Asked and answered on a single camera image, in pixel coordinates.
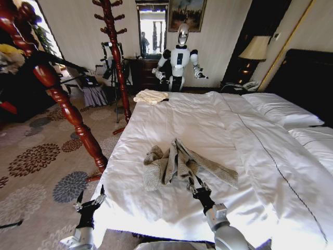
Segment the table lamp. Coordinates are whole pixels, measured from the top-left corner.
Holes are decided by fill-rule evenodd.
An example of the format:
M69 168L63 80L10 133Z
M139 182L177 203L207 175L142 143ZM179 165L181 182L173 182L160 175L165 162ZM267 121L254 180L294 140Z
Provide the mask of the table lamp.
M238 71L238 84L247 83L253 75L258 63L266 60L267 47L270 38L270 36L264 35L254 36L246 49L238 56L245 59L244 65Z

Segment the picture frame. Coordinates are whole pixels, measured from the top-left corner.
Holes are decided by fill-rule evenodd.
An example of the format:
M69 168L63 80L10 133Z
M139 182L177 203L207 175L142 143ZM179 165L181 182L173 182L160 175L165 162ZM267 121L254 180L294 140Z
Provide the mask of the picture frame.
M177 32L182 23L189 26L190 32L201 32L207 0L170 0L169 32Z

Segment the white pillow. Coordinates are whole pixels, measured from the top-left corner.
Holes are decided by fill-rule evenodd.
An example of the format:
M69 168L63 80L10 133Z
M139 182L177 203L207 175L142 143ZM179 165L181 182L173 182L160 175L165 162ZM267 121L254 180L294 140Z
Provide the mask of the white pillow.
M242 97L263 116L285 128L305 128L324 124L316 115L276 94L253 93Z
M289 133L333 175L333 129L291 129Z

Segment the carpet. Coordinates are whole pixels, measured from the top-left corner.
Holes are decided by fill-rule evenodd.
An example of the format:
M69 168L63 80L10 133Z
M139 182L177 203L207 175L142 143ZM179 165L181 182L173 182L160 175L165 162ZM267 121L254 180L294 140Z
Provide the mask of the carpet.
M125 126L124 115L116 123L115 104L92 108L83 100L73 90L71 102L109 158L121 135L112 132ZM66 249L59 241L72 235L80 219L73 203L82 190L83 202L90 200L97 181L86 183L85 178L97 168L58 105L4 126L0 157L0 225L23 219L20 226L0 229L1 248ZM100 249L132 250L137 244L129 232L108 230Z

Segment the robotic arm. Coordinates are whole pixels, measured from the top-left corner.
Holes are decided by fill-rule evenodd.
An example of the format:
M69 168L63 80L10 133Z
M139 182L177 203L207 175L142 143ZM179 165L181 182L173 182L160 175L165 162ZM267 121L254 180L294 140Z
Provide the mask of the robotic arm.
M152 73L156 76L156 78L158 78L160 80L161 83L166 83L167 80L165 78L165 73L164 72L161 72L160 71L160 68L163 67L163 65L165 64L165 62L167 60L169 60L171 57L171 51L166 49L164 52L163 52L163 55L161 56L161 59L158 61L158 64L157 64L157 69L152 69Z
M94 212L105 200L104 186L100 190L100 195L92 201L81 204L83 191L74 204L75 209L81 214L79 225L76 227L74 235L67 237L60 242L69 249L90 250L94 247L93 229L94 229Z
M195 78L205 78L208 79L204 74L202 74L202 68L198 63L198 51L196 49L192 50L190 53L190 58L193 63L193 73Z
M203 206L203 213L207 217L209 227L214 232L215 249L216 250L252 250L242 235L242 233L230 226L226 214L227 208L223 203L215 204L210 198L211 190L206 183L197 177L200 188L196 189L194 181L189 178L189 188L192 191L194 199L200 200Z

